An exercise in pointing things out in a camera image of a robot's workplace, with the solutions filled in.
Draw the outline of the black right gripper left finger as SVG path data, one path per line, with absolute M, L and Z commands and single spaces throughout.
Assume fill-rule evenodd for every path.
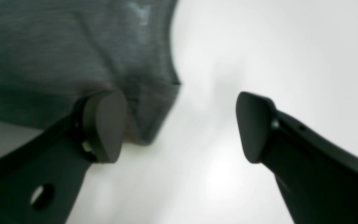
M 64 224 L 94 163 L 115 163 L 126 128 L 121 91 L 79 99 L 70 115 L 0 158 L 0 224 Z

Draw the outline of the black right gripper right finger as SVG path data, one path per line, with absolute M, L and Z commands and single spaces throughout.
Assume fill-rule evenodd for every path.
M 295 224 L 358 224 L 358 157 L 267 97 L 241 92 L 236 116 L 246 159 L 274 174 Z

